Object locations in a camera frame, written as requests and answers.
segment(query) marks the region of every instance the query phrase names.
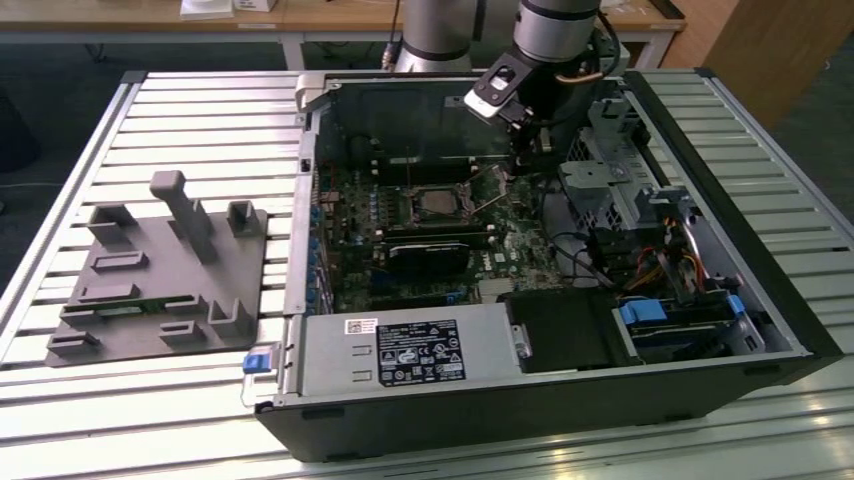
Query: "wooden cabinet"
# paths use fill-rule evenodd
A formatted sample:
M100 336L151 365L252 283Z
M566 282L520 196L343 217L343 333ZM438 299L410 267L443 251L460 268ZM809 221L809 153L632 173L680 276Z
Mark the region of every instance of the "wooden cabinet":
M662 66L711 68L750 113L771 128L854 29L854 1L672 2L687 26Z

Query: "motherboard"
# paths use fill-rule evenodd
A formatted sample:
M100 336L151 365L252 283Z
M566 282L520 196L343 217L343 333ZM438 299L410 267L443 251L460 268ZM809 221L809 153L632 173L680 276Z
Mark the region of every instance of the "motherboard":
M335 312L492 303L560 287L540 192L500 158L324 165L320 206Z

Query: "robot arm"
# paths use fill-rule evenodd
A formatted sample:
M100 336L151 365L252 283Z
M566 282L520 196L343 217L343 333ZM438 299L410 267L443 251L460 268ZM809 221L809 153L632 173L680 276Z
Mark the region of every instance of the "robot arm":
M567 73L578 72L591 59L587 45L599 3L600 0L520 1L514 45L466 96L466 104L478 116L491 120L504 112L511 125L520 124L523 115L551 118L564 85L583 83L583 78L575 80Z
M535 154L535 139L556 118L574 87L604 78L619 60L619 43L599 11L600 0L522 0L514 44L466 95L466 105L484 121L507 125L511 139L508 173L523 173ZM608 30L612 59L602 70L596 46L596 16Z
M600 0L520 0L515 14L514 42L464 98L471 112L486 122L507 127L511 138L510 173L530 162L534 140L555 118L574 87L595 82L615 69L619 58L616 35ZM418 0L406 3L398 72L459 72L471 69L468 45L475 25L483 25L486 9L474 0ZM602 70L603 48L596 47L596 16L611 36L614 56ZM391 58L387 49L386 57Z

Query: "floor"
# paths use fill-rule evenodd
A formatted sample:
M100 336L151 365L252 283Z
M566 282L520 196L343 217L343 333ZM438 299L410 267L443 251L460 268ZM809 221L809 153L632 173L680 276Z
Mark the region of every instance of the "floor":
M308 45L308 68L375 68L383 45ZM5 89L41 142L37 162L0 173L0 290L51 208L127 70L212 71L285 68L271 44L109 45L95 63L80 45L0 45L0 88ZM495 52L472 51L476 66ZM854 37L830 60L774 133L798 164L854 219Z

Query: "table leg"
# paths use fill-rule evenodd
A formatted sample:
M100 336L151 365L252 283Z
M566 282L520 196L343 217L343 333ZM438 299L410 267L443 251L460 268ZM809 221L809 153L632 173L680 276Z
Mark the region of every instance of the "table leg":
M643 46L643 51L638 57L635 68L659 67L664 59L664 54L667 53L667 48L670 47L670 42L672 41L674 33L675 32L666 30L651 34L650 41Z
M285 33L281 35L281 50L288 70L305 70L305 59L303 58L303 35L299 33Z

